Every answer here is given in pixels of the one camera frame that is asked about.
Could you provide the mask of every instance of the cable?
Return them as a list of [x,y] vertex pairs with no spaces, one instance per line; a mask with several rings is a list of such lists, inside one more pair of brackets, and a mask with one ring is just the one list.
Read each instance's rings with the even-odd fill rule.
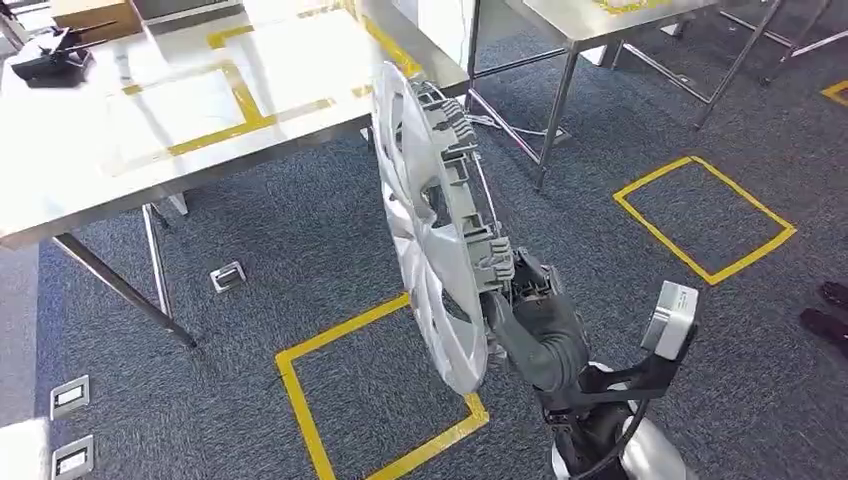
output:
[[627,430],[624,432],[624,435],[615,442],[612,450],[610,450],[604,458],[601,459],[598,463],[596,463],[592,468],[586,470],[585,472],[571,477],[570,480],[588,480],[590,477],[601,472],[601,470],[607,468],[613,460],[618,458],[621,455],[621,452],[624,451],[624,447],[627,446],[627,442],[633,438],[633,435],[636,434],[636,429],[639,428],[639,424],[642,423],[642,419],[645,418],[645,413],[648,411],[648,402],[649,400],[642,400],[639,402],[639,408],[636,409],[636,414],[633,415],[633,419],[630,421],[630,425],[627,427]]
[[[471,123],[476,123],[478,125],[485,125],[487,127],[494,127],[498,130],[503,130],[503,127],[498,125],[498,123],[495,122],[495,120],[488,115],[467,114],[466,116],[469,120],[471,120]],[[539,137],[544,137],[546,135],[545,131],[540,130],[527,130],[525,128],[513,127],[512,125],[510,125],[509,128],[515,130],[516,132],[526,133],[527,135],[536,135]],[[557,127],[557,136],[564,135],[565,133],[566,132],[563,129]]]

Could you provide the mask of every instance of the table leg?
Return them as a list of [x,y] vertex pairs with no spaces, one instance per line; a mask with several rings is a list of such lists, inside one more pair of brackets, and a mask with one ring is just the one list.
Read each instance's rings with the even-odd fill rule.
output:
[[[468,40],[468,64],[465,66],[465,71],[468,73],[468,89],[474,88],[474,79],[477,78],[475,70],[477,69],[477,41],[480,33],[480,4],[483,0],[474,0],[474,17],[471,19],[471,35]],[[465,110],[471,112],[471,96],[465,96]]]
[[568,87],[571,85],[571,79],[574,77],[574,68],[577,66],[578,58],[577,48],[572,45],[568,51],[568,56],[565,58],[565,69],[562,72],[562,81],[559,84],[554,106],[551,110],[551,118],[548,119],[548,129],[545,132],[545,144],[542,147],[542,155],[539,158],[539,179],[536,181],[536,190],[541,190],[545,181],[545,174],[548,171],[548,159],[551,156],[551,149],[554,145],[554,140],[557,136],[557,126],[562,119],[565,100],[568,97]]
[[147,233],[147,246],[150,248],[150,263],[153,264],[153,280],[156,282],[156,293],[159,295],[159,308],[162,313],[173,317],[171,298],[168,296],[168,284],[165,283],[165,267],[162,255],[159,253],[159,239],[156,238],[156,228],[153,226],[153,206],[148,203],[141,207],[144,216],[144,230]]
[[168,197],[168,200],[170,200],[174,208],[176,208],[177,211],[180,212],[180,215],[188,215],[188,205],[186,205],[185,203],[185,195],[183,195],[182,193],[171,195],[170,197]]
[[813,16],[810,17],[806,25],[804,25],[804,28],[802,28],[801,31],[798,33],[798,36],[796,36],[795,39],[792,40],[792,45],[790,45],[789,48],[786,50],[786,53],[784,53],[783,56],[780,57],[780,61],[777,63],[777,65],[774,66],[774,69],[772,69],[772,71],[768,75],[763,77],[763,85],[769,85],[772,80],[774,80],[775,78],[777,78],[778,75],[780,75],[780,71],[783,69],[783,66],[786,64],[786,62],[789,61],[789,59],[795,56],[795,52],[801,47],[801,42],[803,42],[804,38],[807,37],[807,33],[810,32],[810,29],[813,28],[816,23],[818,23],[819,19],[822,17],[822,15],[824,15],[825,10],[827,10],[827,7],[830,6],[831,2],[832,0],[824,0],[823,2],[821,2],[821,5],[819,5],[818,10],[816,10]]
[[715,107],[715,104],[718,103],[718,101],[721,100],[721,97],[724,96],[724,92],[727,91],[727,87],[730,86],[730,83],[736,77],[736,74],[739,72],[739,69],[742,67],[742,64],[751,52],[751,49],[754,48],[754,44],[757,43],[757,40],[759,40],[763,35],[763,32],[766,31],[766,28],[769,23],[771,23],[772,18],[774,18],[774,15],[778,10],[780,10],[782,5],[783,0],[772,0],[772,4],[766,12],[766,16],[763,17],[763,20],[757,26],[757,29],[751,34],[751,38],[748,39],[748,43],[745,44],[745,48],[742,49],[742,52],[740,52],[739,56],[736,57],[736,61],[733,62],[733,66],[730,67],[730,70],[724,78],[721,79],[718,88],[710,97],[710,101],[701,108],[701,112],[695,120],[695,128],[701,128],[704,126],[704,122],[706,122],[707,117],[713,111],[713,107]]
[[161,310],[156,308],[152,303],[150,303],[144,295],[138,292],[135,288],[132,287],[126,280],[121,278],[120,275],[115,273],[114,270],[109,268],[108,265],[103,263],[102,260],[97,258],[97,256],[89,250],[85,245],[82,244],[76,237],[71,235],[70,233],[63,233],[53,238],[53,241],[71,258],[82,264],[85,268],[87,268],[91,273],[93,273],[97,278],[100,279],[103,283],[108,285],[112,290],[116,291],[119,295],[124,297],[124,299],[131,304],[133,304],[136,308],[143,311],[151,320],[158,323],[160,326],[165,328],[170,333],[173,333],[179,341],[188,346],[189,348],[194,348],[197,346],[197,342],[188,334],[181,326],[179,326],[174,320],[162,313]]

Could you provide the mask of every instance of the shoe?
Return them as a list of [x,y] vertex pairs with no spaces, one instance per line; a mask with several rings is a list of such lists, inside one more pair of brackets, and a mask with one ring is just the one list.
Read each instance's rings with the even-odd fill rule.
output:
[[819,287],[819,294],[827,303],[848,310],[848,287],[836,282],[824,282]]
[[814,308],[801,312],[801,326],[837,346],[848,358],[848,325],[842,320]]

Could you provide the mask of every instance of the carpet floor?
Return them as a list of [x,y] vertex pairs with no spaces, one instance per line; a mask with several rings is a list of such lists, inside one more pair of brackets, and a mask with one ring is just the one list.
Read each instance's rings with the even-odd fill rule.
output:
[[[785,17],[787,29],[800,18]],[[656,32],[633,42],[706,89],[745,41],[729,26],[711,18],[679,41]],[[526,32],[483,48],[481,65],[548,48]],[[844,44],[830,45],[761,87],[757,75],[779,54],[761,42],[700,131],[690,127],[699,104],[629,54],[615,71],[581,60],[562,122],[574,138],[555,150],[542,193],[505,134],[477,129],[513,244],[560,269],[595,359],[623,367],[640,358],[663,280],[700,291],[700,335],[649,415],[704,479],[848,477],[848,363],[797,322],[807,306],[826,308],[819,283],[848,281],[848,107],[819,93],[848,78],[848,61]],[[511,123],[543,128],[561,67],[551,60],[477,87]],[[710,285],[613,199],[685,156],[797,233]],[[94,434],[92,479],[316,478],[274,356],[400,293],[377,185],[373,155],[351,136],[187,192],[191,213],[169,215],[161,240],[177,320],[200,343],[191,352],[42,245],[36,410],[79,375],[91,376],[93,392],[91,405],[53,422],[54,447]],[[783,230],[698,162],[627,199],[710,273]],[[139,211],[77,233],[155,298]],[[233,260],[247,284],[216,295],[208,272]],[[408,309],[294,369],[340,479],[367,477],[468,416],[430,366]],[[550,478],[551,438],[532,391],[494,364],[479,395],[489,422],[404,478]]]

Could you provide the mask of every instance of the yellow floor marking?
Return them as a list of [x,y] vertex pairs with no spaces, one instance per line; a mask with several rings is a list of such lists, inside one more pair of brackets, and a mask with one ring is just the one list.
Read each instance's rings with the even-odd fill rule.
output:
[[[403,294],[326,332],[320,333],[303,343],[283,350],[275,358],[277,367],[280,369],[280,375],[283,378],[283,384],[291,400],[295,418],[303,433],[303,440],[306,443],[312,463],[315,465],[315,472],[318,474],[320,480],[335,480],[336,475],[333,472],[333,467],[330,465],[330,460],[327,457],[327,451],[324,449],[324,444],[318,434],[315,420],[309,411],[306,395],[297,379],[293,362],[298,357],[315,351],[407,305],[409,305],[409,296]],[[435,457],[489,422],[489,414],[486,412],[477,394],[465,395],[464,399],[466,405],[468,405],[468,409],[471,411],[468,417],[445,432],[430,439],[424,445],[381,468],[369,476],[368,480],[395,480],[414,470],[419,465]]]
[[[678,247],[677,245],[675,245],[675,244],[674,244],[674,242],[672,242],[672,241],[671,241],[671,239],[669,239],[669,238],[668,238],[667,236],[665,236],[662,232],[660,232],[660,230],[659,230],[657,227],[655,227],[655,226],[654,226],[653,224],[651,224],[648,220],[646,220],[646,219],[645,219],[645,217],[644,217],[644,216],[642,216],[642,214],[640,214],[640,213],[639,213],[639,212],[638,212],[638,211],[637,211],[637,210],[633,207],[633,205],[631,205],[631,204],[630,204],[630,203],[629,203],[629,202],[625,199],[625,197],[626,197],[627,195],[629,195],[630,193],[632,193],[632,192],[633,192],[633,191],[635,191],[636,189],[638,189],[638,188],[640,188],[640,187],[642,187],[642,186],[644,186],[644,185],[646,185],[646,184],[648,184],[648,183],[650,183],[650,182],[652,182],[652,181],[656,180],[657,178],[659,178],[659,177],[661,177],[661,176],[665,175],[666,173],[668,173],[668,172],[670,172],[670,171],[672,171],[672,170],[674,170],[674,169],[680,168],[680,167],[682,167],[682,166],[684,166],[684,165],[686,165],[686,164],[689,164],[689,163],[691,163],[691,162],[696,162],[696,163],[700,164],[700,165],[701,165],[701,166],[703,166],[703,167],[704,167],[704,168],[705,168],[708,172],[710,172],[710,173],[711,173],[711,174],[713,174],[714,176],[718,177],[718,179],[719,179],[719,180],[721,180],[722,182],[724,182],[724,183],[726,183],[728,186],[730,186],[730,188],[732,188],[732,189],[733,189],[736,193],[738,193],[739,195],[741,195],[741,196],[742,196],[742,198],[744,198],[744,199],[745,199],[745,200],[747,200],[749,203],[751,203],[752,205],[754,205],[754,207],[756,207],[756,208],[757,208],[758,210],[760,210],[761,212],[763,212],[763,213],[765,213],[766,215],[768,215],[768,217],[769,217],[769,218],[771,218],[772,220],[774,220],[775,222],[777,222],[777,224],[778,224],[778,225],[780,225],[781,227],[783,227],[783,231],[781,231],[781,232],[780,232],[780,233],[779,233],[776,237],[774,237],[773,239],[769,240],[769,241],[768,241],[765,245],[763,245],[763,246],[761,246],[761,247],[757,248],[757,249],[756,249],[756,250],[754,250],[753,252],[751,252],[751,253],[749,253],[748,255],[744,256],[744,257],[743,257],[743,258],[741,258],[740,260],[738,260],[738,261],[734,262],[734,263],[733,263],[733,264],[731,264],[730,266],[725,267],[725,268],[724,268],[724,269],[722,269],[721,271],[719,271],[719,272],[717,272],[717,273],[712,273],[712,274],[711,274],[711,273],[709,273],[709,272],[707,272],[707,271],[706,271],[703,267],[701,267],[700,265],[698,265],[698,263],[697,263],[697,262],[695,262],[695,260],[693,260],[693,259],[692,259],[692,257],[690,257],[689,255],[687,255],[687,254],[686,254],[686,252],[684,252],[684,251],[683,251],[680,247]],[[647,229],[648,229],[648,231],[649,231],[649,232],[651,232],[651,234],[653,234],[653,235],[654,235],[654,237],[656,237],[656,238],[657,238],[657,240],[659,240],[659,241],[660,241],[660,243],[662,243],[663,245],[665,245],[665,246],[666,246],[669,250],[671,250],[671,252],[672,252],[672,253],[674,253],[675,255],[677,255],[677,257],[678,257],[678,258],[680,258],[681,260],[683,260],[683,262],[684,262],[684,263],[686,263],[687,265],[689,265],[689,267],[690,267],[692,270],[694,270],[694,271],[695,271],[695,273],[697,273],[698,275],[700,275],[700,276],[701,276],[704,280],[706,280],[706,281],[707,281],[710,285],[716,285],[716,284],[718,284],[719,282],[721,282],[722,280],[726,279],[727,277],[729,277],[729,276],[731,276],[731,275],[733,275],[733,274],[735,274],[735,273],[739,272],[740,270],[742,270],[743,268],[747,267],[748,265],[751,265],[752,263],[756,262],[757,260],[759,260],[760,258],[764,257],[765,255],[767,255],[767,254],[768,254],[769,252],[771,252],[772,250],[774,250],[774,249],[776,249],[777,247],[779,247],[780,245],[782,245],[782,244],[783,244],[783,242],[785,242],[785,241],[786,241],[789,237],[791,237],[791,236],[792,236],[792,235],[796,232],[795,227],[793,227],[791,224],[789,224],[789,222],[787,222],[786,220],[784,220],[784,219],[780,218],[780,217],[779,217],[776,213],[774,213],[774,212],[772,212],[771,210],[769,210],[769,209],[768,209],[765,205],[763,205],[763,204],[762,204],[759,200],[757,200],[756,198],[754,198],[754,196],[753,196],[753,195],[751,195],[750,193],[748,193],[747,191],[745,191],[742,187],[740,187],[740,186],[739,186],[739,184],[737,184],[736,182],[734,182],[733,180],[731,180],[731,179],[730,179],[728,176],[726,176],[725,174],[721,173],[721,172],[720,172],[717,168],[715,168],[714,166],[710,165],[709,163],[707,163],[707,162],[706,162],[705,160],[703,160],[702,158],[694,157],[694,156],[692,156],[692,157],[684,157],[684,158],[681,158],[681,159],[679,159],[679,160],[676,160],[676,161],[674,161],[674,162],[670,163],[669,165],[666,165],[666,166],[664,166],[664,167],[662,167],[662,168],[660,168],[660,169],[658,169],[658,170],[656,170],[656,171],[654,171],[654,172],[649,173],[648,175],[645,175],[644,177],[640,178],[639,180],[636,180],[635,182],[631,183],[630,185],[627,185],[626,187],[622,188],[621,190],[619,190],[618,192],[616,192],[615,194],[613,194],[613,198],[614,198],[614,199],[615,199],[615,201],[616,201],[616,202],[618,202],[618,203],[619,203],[622,207],[624,207],[624,210],[626,210],[626,211],[627,211],[627,213],[629,213],[630,215],[632,215],[632,216],[633,216],[633,218],[635,218],[635,219],[636,219],[639,223],[641,223],[642,225],[644,225],[644,226],[645,226],[645,228],[647,228]]]
[[824,90],[822,90],[821,93],[822,93],[822,95],[833,100],[834,102],[836,102],[840,105],[845,105],[846,107],[848,107],[848,98],[843,97],[842,95],[839,94],[839,92],[841,92],[843,90],[848,90],[848,80],[844,80],[842,82],[837,83],[836,85],[832,85],[830,87],[827,87]]

